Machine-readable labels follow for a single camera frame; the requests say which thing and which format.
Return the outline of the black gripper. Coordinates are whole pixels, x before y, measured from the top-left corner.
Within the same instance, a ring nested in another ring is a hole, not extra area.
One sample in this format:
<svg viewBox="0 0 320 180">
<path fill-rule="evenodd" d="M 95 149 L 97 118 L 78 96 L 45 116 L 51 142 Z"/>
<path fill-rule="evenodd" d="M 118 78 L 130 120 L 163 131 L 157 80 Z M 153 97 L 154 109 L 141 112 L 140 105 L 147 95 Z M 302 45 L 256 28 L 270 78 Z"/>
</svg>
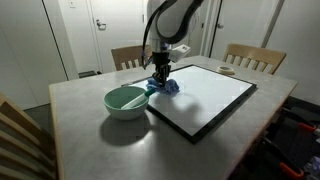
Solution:
<svg viewBox="0 0 320 180">
<path fill-rule="evenodd" d="M 153 63 L 156 65 L 155 70 L 158 72 L 153 73 L 154 80 L 162 86 L 165 86 L 169 74 L 167 74 L 170 71 L 170 59 L 169 59 L 169 53 L 168 52 L 153 52 L 152 53 Z M 163 76 L 163 80 L 161 82 L 160 74 L 166 74 Z"/>
</svg>

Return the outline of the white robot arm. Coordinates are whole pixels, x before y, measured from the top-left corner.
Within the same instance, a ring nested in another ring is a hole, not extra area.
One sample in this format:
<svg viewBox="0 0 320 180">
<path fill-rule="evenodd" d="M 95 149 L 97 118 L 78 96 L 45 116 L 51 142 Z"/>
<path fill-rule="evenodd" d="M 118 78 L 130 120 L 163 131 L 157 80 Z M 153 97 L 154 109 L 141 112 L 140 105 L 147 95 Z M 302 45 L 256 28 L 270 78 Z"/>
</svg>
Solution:
<svg viewBox="0 0 320 180">
<path fill-rule="evenodd" d="M 149 39 L 152 62 L 155 72 L 152 77 L 164 86 L 171 71 L 170 62 L 184 58 L 191 48 L 174 44 L 181 42 L 190 34 L 196 24 L 196 11 L 204 0 L 148 0 L 148 23 L 143 44 Z"/>
</svg>

